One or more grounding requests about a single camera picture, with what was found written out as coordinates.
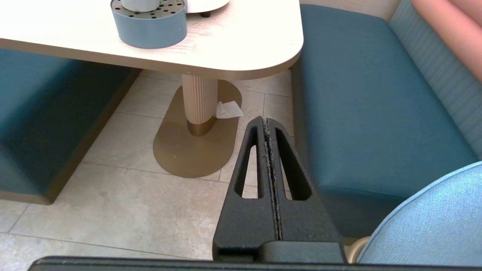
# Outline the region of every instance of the table edge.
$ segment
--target table edge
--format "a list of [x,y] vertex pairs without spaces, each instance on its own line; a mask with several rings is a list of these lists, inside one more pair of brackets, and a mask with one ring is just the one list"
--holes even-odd
[[16,41],[0,38],[0,48],[23,51],[35,54],[52,55],[97,63],[105,63],[118,66],[126,66],[132,68],[150,69],[156,71],[166,71],[170,73],[188,74],[206,78],[222,79],[222,80],[251,80],[264,78],[275,75],[291,67],[299,58],[301,53],[300,46],[298,52],[285,61],[267,68],[251,69],[251,70],[225,70],[215,68],[197,67],[179,63],[163,62],[150,59],[142,59],[130,56],[122,56],[116,54],[105,54],[99,52],[90,52],[80,49],[65,48],[53,45],[32,43],[27,41]]

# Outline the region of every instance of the table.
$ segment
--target table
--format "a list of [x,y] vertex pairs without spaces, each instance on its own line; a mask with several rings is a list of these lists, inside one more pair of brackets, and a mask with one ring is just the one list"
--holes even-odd
[[188,14],[187,37],[163,49],[123,43],[109,2],[1,1],[0,47],[182,74],[183,86],[154,139],[156,160],[178,176],[216,172],[232,155],[238,122],[217,120],[216,104],[241,106],[239,90],[227,80],[274,75],[298,59],[299,1],[231,0],[209,18]]

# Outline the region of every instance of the teal booth seat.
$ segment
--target teal booth seat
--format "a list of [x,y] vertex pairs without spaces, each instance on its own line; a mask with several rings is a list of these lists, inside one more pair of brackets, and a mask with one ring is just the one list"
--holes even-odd
[[0,50],[0,198],[52,203],[137,72]]
[[296,147],[340,233],[370,236],[404,200],[479,158],[386,21],[315,5],[301,16]]

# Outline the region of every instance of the perforated lid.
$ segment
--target perforated lid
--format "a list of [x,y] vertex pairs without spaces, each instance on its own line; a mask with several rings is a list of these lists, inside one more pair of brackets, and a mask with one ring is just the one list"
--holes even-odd
[[162,0],[159,7],[149,12],[133,12],[124,8],[121,0],[112,1],[112,10],[121,15],[139,19],[157,19],[171,16],[184,9],[182,0]]

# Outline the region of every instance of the blue container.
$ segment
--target blue container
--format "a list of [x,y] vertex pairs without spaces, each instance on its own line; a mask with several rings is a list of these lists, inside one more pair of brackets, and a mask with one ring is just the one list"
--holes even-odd
[[144,49],[158,49],[181,42],[187,35],[186,6],[182,0],[162,0],[151,12],[132,12],[120,0],[110,3],[120,39]]

